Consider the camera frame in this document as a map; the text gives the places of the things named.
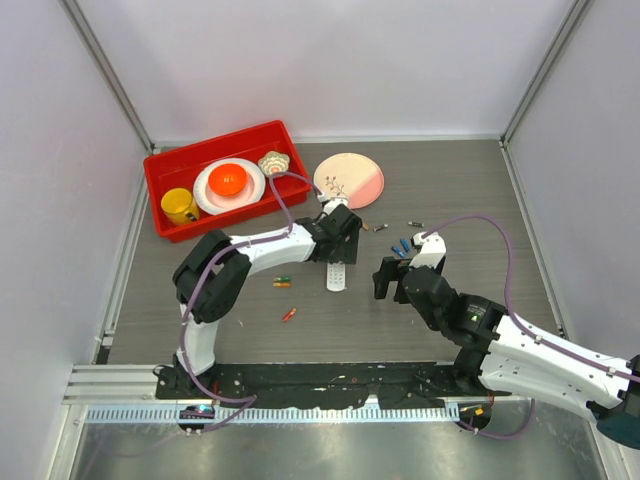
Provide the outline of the white remote control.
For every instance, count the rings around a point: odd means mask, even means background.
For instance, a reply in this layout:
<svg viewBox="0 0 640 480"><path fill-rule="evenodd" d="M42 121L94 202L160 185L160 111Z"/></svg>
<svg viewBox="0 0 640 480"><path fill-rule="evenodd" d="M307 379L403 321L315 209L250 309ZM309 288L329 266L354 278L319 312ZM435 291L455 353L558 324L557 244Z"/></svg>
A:
<svg viewBox="0 0 640 480"><path fill-rule="evenodd" d="M326 288L337 293L346 289L346 266L342 263L329 263L327 265Z"/></svg>

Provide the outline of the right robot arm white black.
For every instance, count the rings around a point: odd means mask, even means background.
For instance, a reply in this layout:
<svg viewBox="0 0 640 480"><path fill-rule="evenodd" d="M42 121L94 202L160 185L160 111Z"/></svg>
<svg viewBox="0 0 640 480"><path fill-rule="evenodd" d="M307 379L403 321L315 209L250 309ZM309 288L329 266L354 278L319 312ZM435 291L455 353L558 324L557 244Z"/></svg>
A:
<svg viewBox="0 0 640 480"><path fill-rule="evenodd" d="M487 298L457 292L440 267L386 257L374 297L391 285L427 327L459 346L451 380L465 395L485 388L540 400L595 424L608 439L639 447L639 360L589 350L547 332Z"/></svg>

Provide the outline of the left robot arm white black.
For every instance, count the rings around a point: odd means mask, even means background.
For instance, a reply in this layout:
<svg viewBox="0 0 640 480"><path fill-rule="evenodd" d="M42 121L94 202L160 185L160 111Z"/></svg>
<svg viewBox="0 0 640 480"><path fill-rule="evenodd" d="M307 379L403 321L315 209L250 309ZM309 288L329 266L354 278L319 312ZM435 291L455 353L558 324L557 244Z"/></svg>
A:
<svg viewBox="0 0 640 480"><path fill-rule="evenodd" d="M353 265L362 225L346 205L329 201L318 217L290 218L280 229L248 236L205 234L173 274L181 330L172 385L193 399L212 392L219 321L250 276L290 263Z"/></svg>

